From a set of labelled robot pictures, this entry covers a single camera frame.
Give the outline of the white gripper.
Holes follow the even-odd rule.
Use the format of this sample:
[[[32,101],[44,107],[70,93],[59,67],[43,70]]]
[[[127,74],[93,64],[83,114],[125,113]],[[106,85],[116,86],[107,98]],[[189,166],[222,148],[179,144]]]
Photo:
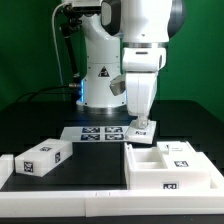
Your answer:
[[[166,64],[165,48],[125,48],[123,71],[130,115],[139,116],[140,129],[148,126],[148,114],[157,91],[157,76]]]

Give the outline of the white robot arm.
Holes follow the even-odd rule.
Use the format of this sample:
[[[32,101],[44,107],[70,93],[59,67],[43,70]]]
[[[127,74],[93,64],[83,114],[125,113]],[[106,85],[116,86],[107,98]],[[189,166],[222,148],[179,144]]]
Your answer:
[[[83,31],[87,73],[73,70],[81,86],[81,110],[115,112],[126,107],[131,127],[155,125],[149,112],[167,45],[183,26],[184,0],[61,0],[65,35]]]

